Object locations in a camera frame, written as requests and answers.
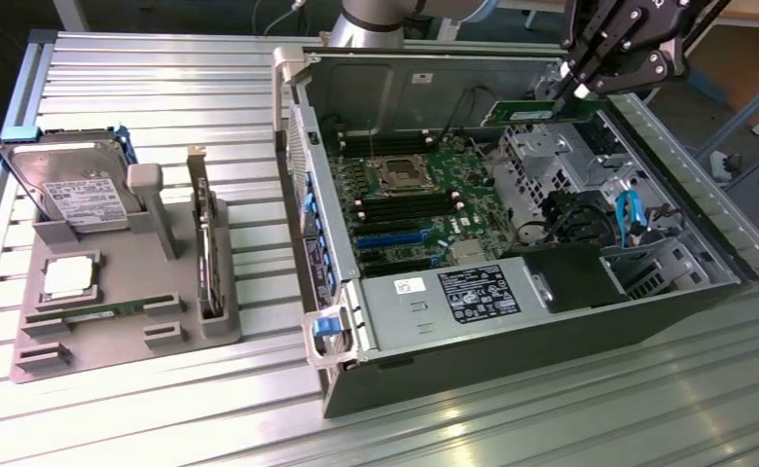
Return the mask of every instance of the power supply label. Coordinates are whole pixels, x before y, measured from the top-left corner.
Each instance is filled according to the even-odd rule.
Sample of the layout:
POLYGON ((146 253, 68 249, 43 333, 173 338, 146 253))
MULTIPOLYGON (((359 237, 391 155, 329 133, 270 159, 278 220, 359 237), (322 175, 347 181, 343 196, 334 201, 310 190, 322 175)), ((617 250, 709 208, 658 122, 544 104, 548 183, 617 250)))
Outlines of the power supply label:
POLYGON ((110 178, 43 184, 63 218, 72 226, 124 221, 118 189, 110 178))
POLYGON ((454 321, 460 324, 521 311, 500 266, 456 270, 438 277, 454 321))

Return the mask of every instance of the blue cable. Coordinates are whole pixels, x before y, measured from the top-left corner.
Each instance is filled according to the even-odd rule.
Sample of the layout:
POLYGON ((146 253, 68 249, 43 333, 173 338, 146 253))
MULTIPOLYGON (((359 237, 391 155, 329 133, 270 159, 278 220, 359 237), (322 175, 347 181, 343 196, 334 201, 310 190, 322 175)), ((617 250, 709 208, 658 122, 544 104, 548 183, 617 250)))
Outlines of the blue cable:
POLYGON ((622 248, 625 248, 625 238, 628 237, 625 229, 625 206, 628 203, 630 204, 630 226, 640 224, 640 226, 648 227, 648 218, 644 217, 640 195, 633 190, 625 190, 616 198, 616 224, 618 225, 618 233, 622 236, 622 248))

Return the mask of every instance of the hard drive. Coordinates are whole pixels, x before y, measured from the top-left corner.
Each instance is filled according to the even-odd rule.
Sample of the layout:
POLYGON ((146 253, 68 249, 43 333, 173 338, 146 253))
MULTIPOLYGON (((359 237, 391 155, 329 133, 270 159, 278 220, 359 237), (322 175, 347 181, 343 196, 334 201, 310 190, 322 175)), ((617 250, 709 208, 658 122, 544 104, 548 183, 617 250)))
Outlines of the hard drive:
POLYGON ((135 163, 123 129, 48 131, 35 126, 6 128, 0 161, 14 173, 43 221, 67 221, 79 233, 127 226, 139 198, 126 188, 135 163))

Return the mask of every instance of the blue pcie slot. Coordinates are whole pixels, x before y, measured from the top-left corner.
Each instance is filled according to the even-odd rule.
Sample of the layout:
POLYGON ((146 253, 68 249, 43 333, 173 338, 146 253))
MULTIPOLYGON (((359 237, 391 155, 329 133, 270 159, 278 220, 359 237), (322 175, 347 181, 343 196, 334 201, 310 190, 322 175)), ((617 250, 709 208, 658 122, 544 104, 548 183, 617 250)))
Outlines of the blue pcie slot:
POLYGON ((374 248, 377 246, 393 246, 393 245, 407 245, 410 243, 422 243, 429 236, 429 231, 421 231, 417 233, 398 233, 386 236, 373 236, 369 238, 361 238, 355 241, 355 248, 374 248))

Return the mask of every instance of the metal table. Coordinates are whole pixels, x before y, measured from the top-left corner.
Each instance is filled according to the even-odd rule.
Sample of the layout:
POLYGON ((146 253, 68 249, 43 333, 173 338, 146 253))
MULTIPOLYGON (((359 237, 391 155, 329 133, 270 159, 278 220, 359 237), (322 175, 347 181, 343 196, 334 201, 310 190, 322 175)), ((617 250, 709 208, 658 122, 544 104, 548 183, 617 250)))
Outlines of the metal table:
MULTIPOLYGON (((230 203, 245 339, 12 384, 32 204, 0 171, 0 462, 759 464, 759 287, 644 344, 321 418, 270 129, 269 53, 286 43, 311 40, 62 33, 55 45, 27 47, 10 124, 122 122, 139 160, 164 166, 164 199, 189 191, 185 147, 207 145, 213 186, 230 203)), ((650 119, 637 100, 626 105, 650 119)), ((676 141, 656 139, 688 159, 676 141)), ((757 232, 682 161, 672 169, 759 269, 757 232)))

